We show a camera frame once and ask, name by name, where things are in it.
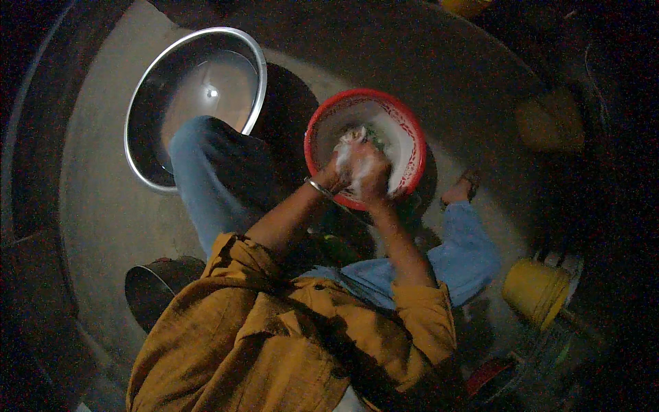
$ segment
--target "bare foot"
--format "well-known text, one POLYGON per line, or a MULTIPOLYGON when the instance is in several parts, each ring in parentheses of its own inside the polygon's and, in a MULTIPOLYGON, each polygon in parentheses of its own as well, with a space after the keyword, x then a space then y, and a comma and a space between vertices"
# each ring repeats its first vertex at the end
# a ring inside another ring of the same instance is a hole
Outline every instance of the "bare foot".
POLYGON ((471 202, 476 194, 479 181, 480 177, 477 171, 465 171, 460 176, 460 179, 449 190, 444 192, 442 202, 447 205, 455 202, 464 202, 465 200, 471 202))

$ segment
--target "silver bowl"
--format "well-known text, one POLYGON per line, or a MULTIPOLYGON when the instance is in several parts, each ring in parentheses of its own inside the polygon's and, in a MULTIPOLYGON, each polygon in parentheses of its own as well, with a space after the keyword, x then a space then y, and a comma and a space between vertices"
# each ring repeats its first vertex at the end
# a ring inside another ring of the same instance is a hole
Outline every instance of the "silver bowl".
POLYGON ((167 147, 200 115, 250 134, 266 96, 266 58, 247 33, 213 27, 170 45, 140 79, 126 116, 124 149, 133 173, 158 192, 176 193, 167 147))

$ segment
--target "mustard jacket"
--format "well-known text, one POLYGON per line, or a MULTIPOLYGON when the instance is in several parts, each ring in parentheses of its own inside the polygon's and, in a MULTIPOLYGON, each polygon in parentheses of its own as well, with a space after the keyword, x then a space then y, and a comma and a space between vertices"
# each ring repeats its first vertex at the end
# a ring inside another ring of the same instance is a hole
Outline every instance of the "mustard jacket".
POLYGON ((220 235, 213 256, 146 338, 129 411, 331 411, 349 384, 383 410, 452 409, 463 395, 445 284, 394 284, 383 313, 330 280, 282 281, 244 237, 220 235))

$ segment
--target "silver bangle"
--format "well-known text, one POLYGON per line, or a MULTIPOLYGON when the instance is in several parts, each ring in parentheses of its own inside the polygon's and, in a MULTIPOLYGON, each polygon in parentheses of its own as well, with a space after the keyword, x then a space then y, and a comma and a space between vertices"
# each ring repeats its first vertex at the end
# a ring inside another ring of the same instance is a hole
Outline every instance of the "silver bangle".
POLYGON ((325 189, 323 186, 314 182, 310 177, 305 177, 304 182, 312 185, 317 191, 321 192, 326 198, 330 200, 334 199, 334 195, 329 190, 325 189))

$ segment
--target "gray floor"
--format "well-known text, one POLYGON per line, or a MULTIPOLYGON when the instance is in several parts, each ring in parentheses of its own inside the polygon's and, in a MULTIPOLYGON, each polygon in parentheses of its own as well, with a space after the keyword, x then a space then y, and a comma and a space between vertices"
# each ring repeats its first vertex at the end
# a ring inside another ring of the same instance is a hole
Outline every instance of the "gray floor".
MULTIPOLYGON (((289 3, 262 3, 267 4, 217 25, 252 35, 266 59, 299 76, 319 102, 355 86, 403 100, 426 132, 437 194, 466 166, 481 168, 484 181, 474 205, 501 249, 503 270, 469 316, 480 317, 481 332, 490 335, 485 351, 510 345, 516 320, 500 291, 512 263, 528 253, 536 181, 533 154, 519 142, 514 108, 540 88, 539 80, 478 28, 423 5, 378 9, 355 2, 343 9, 296 2, 299 10, 292 11, 289 3), (306 20, 291 23, 291 13, 306 20)), ((107 362, 121 370, 130 368, 145 337, 125 301, 125 272, 162 256, 202 256, 180 199, 141 185, 130 172, 122 141, 126 110, 142 73, 188 33, 149 3, 136 1, 90 67, 69 123, 61 223, 80 324, 107 362)), ((438 195, 423 223, 441 237, 438 195)))

